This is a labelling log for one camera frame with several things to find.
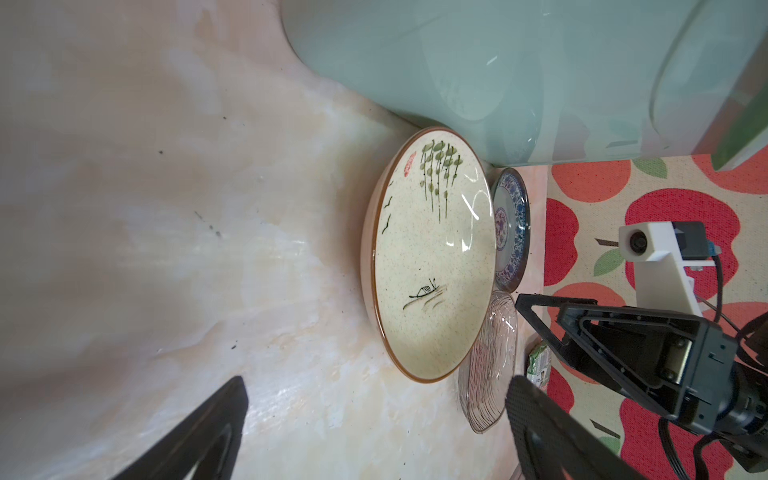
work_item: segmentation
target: camera lens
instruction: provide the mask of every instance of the camera lens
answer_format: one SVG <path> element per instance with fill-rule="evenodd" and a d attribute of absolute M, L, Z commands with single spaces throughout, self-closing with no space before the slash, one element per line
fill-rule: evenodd
<path fill-rule="evenodd" d="M 635 232 L 629 237 L 629 247 L 637 255 L 645 253 L 645 249 L 648 248 L 648 239 L 643 232 Z"/>

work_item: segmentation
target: blue and white plate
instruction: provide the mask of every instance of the blue and white plate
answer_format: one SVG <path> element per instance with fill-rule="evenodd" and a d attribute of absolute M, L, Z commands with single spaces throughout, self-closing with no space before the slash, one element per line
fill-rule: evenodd
<path fill-rule="evenodd" d="M 505 168 L 493 192 L 496 223 L 496 283 L 512 293 L 520 285 L 531 244 L 531 210 L 525 182 L 514 168 Z"/>

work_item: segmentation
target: marble table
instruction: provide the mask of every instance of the marble table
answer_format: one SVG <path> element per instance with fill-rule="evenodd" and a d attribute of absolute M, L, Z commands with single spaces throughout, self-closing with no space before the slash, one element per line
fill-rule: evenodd
<path fill-rule="evenodd" d="M 110 478 L 236 375 L 234 478 L 514 470 L 508 422 L 473 433 L 454 377 L 408 380 L 365 318 L 362 216 L 416 127 L 304 67 L 278 12 L 2 6 L 4 477 Z M 520 171 L 538 293 L 547 170 Z"/>

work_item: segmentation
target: ribbed glass dish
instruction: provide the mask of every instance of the ribbed glass dish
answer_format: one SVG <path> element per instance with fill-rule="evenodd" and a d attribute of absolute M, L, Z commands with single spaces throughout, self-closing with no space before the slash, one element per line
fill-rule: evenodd
<path fill-rule="evenodd" d="M 515 370 L 518 316 L 505 292 L 491 295 L 475 345 L 458 368 L 458 397 L 475 433 L 483 433 L 504 412 L 504 401 Z"/>

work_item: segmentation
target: fabric with apple print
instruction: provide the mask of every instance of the fabric with apple print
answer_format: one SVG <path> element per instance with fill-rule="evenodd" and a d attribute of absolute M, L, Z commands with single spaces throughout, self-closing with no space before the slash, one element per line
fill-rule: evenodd
<path fill-rule="evenodd" d="M 635 305 L 634 268 L 616 244 L 618 227 L 648 221 L 703 221 L 707 236 L 723 253 L 723 313 L 738 326 L 768 311 L 768 147 L 731 171 L 712 170 L 708 155 L 555 165 L 548 185 L 545 294 L 587 297 L 601 305 Z M 714 304 L 713 268 L 687 274 L 695 293 Z M 714 312 L 702 306 L 703 315 Z M 554 321 L 548 309 L 545 322 Z M 721 322 L 723 331 L 733 329 Z M 556 324 L 553 333 L 562 337 Z M 556 358 L 548 395 L 590 433 L 648 478 L 670 479 L 672 472 L 657 433 L 658 416 L 597 384 Z M 601 425 L 616 435 L 606 436 Z M 695 435 L 670 427 L 678 455 L 694 474 Z M 703 456 L 713 480 L 747 480 L 746 473 L 719 443 Z"/>

